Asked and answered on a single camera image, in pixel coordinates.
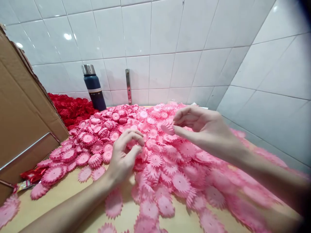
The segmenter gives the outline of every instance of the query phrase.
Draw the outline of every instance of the pile of red flowers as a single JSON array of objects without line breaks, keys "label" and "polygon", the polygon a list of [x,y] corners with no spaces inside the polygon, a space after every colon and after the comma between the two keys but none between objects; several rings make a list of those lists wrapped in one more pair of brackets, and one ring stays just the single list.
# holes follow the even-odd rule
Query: pile of red flowers
[{"label": "pile of red flowers", "polygon": [[68,130],[74,129],[80,121],[89,119],[91,115],[98,112],[97,109],[94,109],[92,102],[85,98],[51,93],[49,96]]}]

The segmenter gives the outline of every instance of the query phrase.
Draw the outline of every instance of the cardboard box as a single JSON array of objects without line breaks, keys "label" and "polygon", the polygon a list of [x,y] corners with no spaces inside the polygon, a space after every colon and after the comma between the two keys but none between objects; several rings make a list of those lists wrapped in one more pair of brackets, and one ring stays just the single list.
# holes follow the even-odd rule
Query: cardboard box
[{"label": "cardboard box", "polygon": [[[24,51],[11,42],[0,25],[0,180],[21,181],[20,174],[33,169],[58,142],[48,135],[6,166],[17,155],[51,132],[60,141],[69,135],[44,87],[33,73]],[[0,183],[0,202],[12,188]]]}]

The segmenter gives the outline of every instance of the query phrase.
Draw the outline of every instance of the hand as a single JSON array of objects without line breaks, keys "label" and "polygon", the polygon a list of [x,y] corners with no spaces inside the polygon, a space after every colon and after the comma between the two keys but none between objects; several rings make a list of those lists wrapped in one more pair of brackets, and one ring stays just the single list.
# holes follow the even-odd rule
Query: hand
[{"label": "hand", "polygon": [[[173,120],[177,135],[222,160],[231,162],[232,155],[247,150],[232,134],[219,112],[187,106],[180,109]],[[182,128],[184,126],[192,128],[193,132]]]},{"label": "hand", "polygon": [[[129,150],[126,145],[131,140],[137,141],[139,145],[135,145]],[[114,184],[119,184],[129,175],[133,169],[136,156],[142,151],[143,146],[143,134],[132,129],[125,130],[114,142],[112,157],[107,169],[107,173]]]}]

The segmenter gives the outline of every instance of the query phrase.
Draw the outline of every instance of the white wall tile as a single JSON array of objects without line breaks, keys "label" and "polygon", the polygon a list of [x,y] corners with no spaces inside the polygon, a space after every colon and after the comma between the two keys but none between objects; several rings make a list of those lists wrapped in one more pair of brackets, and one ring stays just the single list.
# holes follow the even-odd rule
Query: white wall tile
[{"label": "white wall tile", "polygon": [[22,26],[36,50],[39,58],[37,64],[61,61],[43,20],[22,23]]},{"label": "white wall tile", "polygon": [[205,49],[251,45],[272,4],[271,0],[219,0]]},{"label": "white wall tile", "polygon": [[311,166],[310,116],[311,101],[308,101],[300,109],[288,116],[281,129],[274,133],[275,138],[271,141],[275,147],[308,166]]},{"label": "white wall tile", "polygon": [[4,25],[19,23],[15,12],[9,4],[9,0],[0,1],[0,22]]},{"label": "white wall tile", "polygon": [[71,82],[62,63],[32,67],[47,92],[62,93],[70,89]]},{"label": "white wall tile", "polygon": [[103,91],[106,107],[113,106],[112,96],[110,91]]},{"label": "white wall tile", "polygon": [[258,88],[293,40],[289,37],[252,45],[231,85]]},{"label": "white wall tile", "polygon": [[130,69],[131,89],[148,89],[149,56],[129,57],[126,58],[126,63]]},{"label": "white wall tile", "polygon": [[21,24],[6,26],[6,35],[11,41],[21,46],[32,65],[40,64],[41,59]]},{"label": "white wall tile", "polygon": [[126,56],[149,55],[151,3],[122,7]]},{"label": "white wall tile", "polygon": [[176,101],[177,103],[187,103],[191,87],[170,88],[167,101]]},{"label": "white wall tile", "polygon": [[311,35],[296,36],[258,90],[311,100]]},{"label": "white wall tile", "polygon": [[225,116],[229,120],[234,121],[235,116],[240,112],[240,110],[247,103],[247,101],[253,95],[254,92],[255,90],[251,90],[247,88],[229,86],[228,90],[226,91],[224,97],[222,98],[217,108],[217,111],[220,112],[223,116]]},{"label": "white wall tile", "polygon": [[301,4],[297,0],[277,0],[254,43],[294,36],[310,31]]},{"label": "white wall tile", "polygon": [[220,76],[216,80],[216,85],[230,85],[234,75],[239,69],[249,47],[232,48],[224,65]]},{"label": "white wall tile", "polygon": [[192,87],[187,100],[187,104],[195,102],[197,105],[205,107],[214,87]]},{"label": "white wall tile", "polygon": [[246,134],[245,138],[248,141],[250,141],[251,143],[253,143],[255,146],[258,146],[258,144],[260,144],[262,141],[261,138],[257,137],[256,135],[252,134],[251,132],[247,131],[246,129],[238,126],[236,123],[234,123],[232,121],[229,123],[229,127],[236,129],[236,130],[239,130],[239,131],[242,131],[242,132],[245,132],[245,134]]},{"label": "white wall tile", "polygon": [[264,140],[257,143],[258,147],[264,148],[270,153],[278,156],[281,160],[283,160],[288,167],[292,169],[296,169],[298,171],[304,172],[306,174],[311,174],[311,168],[304,165],[300,161],[294,159],[293,157],[285,154],[284,152],[280,151],[279,149],[275,148],[274,146],[270,145],[269,143],[265,142]]},{"label": "white wall tile", "polygon": [[149,105],[167,103],[169,89],[149,89]]},{"label": "white wall tile", "polygon": [[185,1],[177,52],[204,48],[217,4],[218,0]]},{"label": "white wall tile", "polygon": [[183,0],[162,0],[152,3],[150,53],[176,51]]},{"label": "white wall tile", "polygon": [[43,18],[66,15],[62,0],[35,0],[35,2]]},{"label": "white wall tile", "polygon": [[82,60],[103,58],[93,12],[69,15],[68,19],[76,38]]},{"label": "white wall tile", "polygon": [[150,56],[149,88],[169,88],[175,54]]},{"label": "white wall tile", "polygon": [[67,16],[44,20],[50,37],[63,62],[80,61],[81,55]]},{"label": "white wall tile", "polygon": [[173,73],[170,84],[171,88],[192,86],[200,56],[200,51],[175,54]]},{"label": "white wall tile", "polygon": [[84,76],[81,69],[81,61],[63,63],[70,80],[70,86],[67,88],[69,92],[85,92],[87,91],[84,83]]},{"label": "white wall tile", "polygon": [[94,66],[96,75],[99,79],[100,82],[100,86],[101,89],[103,91],[108,91],[110,90],[109,87],[109,82],[108,82],[108,78],[107,78],[107,74],[106,74],[106,67],[104,64],[104,60],[100,59],[100,60],[90,60],[90,61],[83,61],[83,64],[91,64]]},{"label": "white wall tile", "polygon": [[256,91],[245,106],[238,109],[239,113],[229,119],[233,119],[241,127],[287,152],[282,146],[277,146],[279,139],[284,139],[282,143],[288,143],[283,137],[281,129],[288,126],[285,123],[286,119],[306,102],[307,100]]},{"label": "white wall tile", "polygon": [[76,14],[92,10],[90,0],[63,0],[67,14]]},{"label": "white wall tile", "polygon": [[255,0],[251,9],[246,8],[243,3],[242,8],[245,10],[245,15],[240,16],[234,46],[252,44],[273,3],[274,0]]},{"label": "white wall tile", "polygon": [[219,103],[221,102],[222,98],[224,97],[228,86],[216,86],[214,87],[210,98],[206,104],[206,107],[210,110],[218,110]]},{"label": "white wall tile", "polygon": [[114,106],[129,103],[126,90],[111,91],[111,96]]},{"label": "white wall tile", "polygon": [[222,116],[222,119],[223,119],[223,121],[226,123],[227,126],[229,126],[229,125],[232,123],[231,120],[225,118],[224,116]]},{"label": "white wall tile", "polygon": [[192,86],[226,85],[218,78],[225,66],[231,49],[205,50],[202,52]]},{"label": "white wall tile", "polygon": [[132,103],[138,104],[141,106],[148,105],[149,99],[149,90],[148,89],[141,89],[141,90],[131,90],[132,94]]},{"label": "white wall tile", "polygon": [[120,0],[91,0],[93,10],[120,6]]},{"label": "white wall tile", "polygon": [[9,0],[9,3],[21,23],[41,19],[34,0]]},{"label": "white wall tile", "polygon": [[103,57],[125,57],[121,7],[94,11],[94,17]]},{"label": "white wall tile", "polygon": [[151,0],[121,0],[121,5],[126,6],[144,2],[151,2]]},{"label": "white wall tile", "polygon": [[126,58],[104,59],[110,90],[126,90]]}]

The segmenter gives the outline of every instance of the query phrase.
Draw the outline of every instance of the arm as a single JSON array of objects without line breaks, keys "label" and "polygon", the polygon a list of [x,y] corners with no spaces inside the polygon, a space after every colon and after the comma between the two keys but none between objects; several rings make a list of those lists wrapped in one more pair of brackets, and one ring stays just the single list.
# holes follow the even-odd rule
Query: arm
[{"label": "arm", "polygon": [[[54,207],[21,230],[21,233],[73,232],[107,195],[132,171],[135,158],[144,145],[143,135],[137,130],[126,130],[113,145],[109,168],[97,181]],[[140,145],[127,151],[126,145],[132,139]]]},{"label": "arm", "polygon": [[[216,111],[197,106],[179,110],[175,117],[175,133],[248,173],[297,212],[302,212],[309,191],[307,180],[253,154],[231,133]],[[190,132],[182,127],[193,129]]]}]

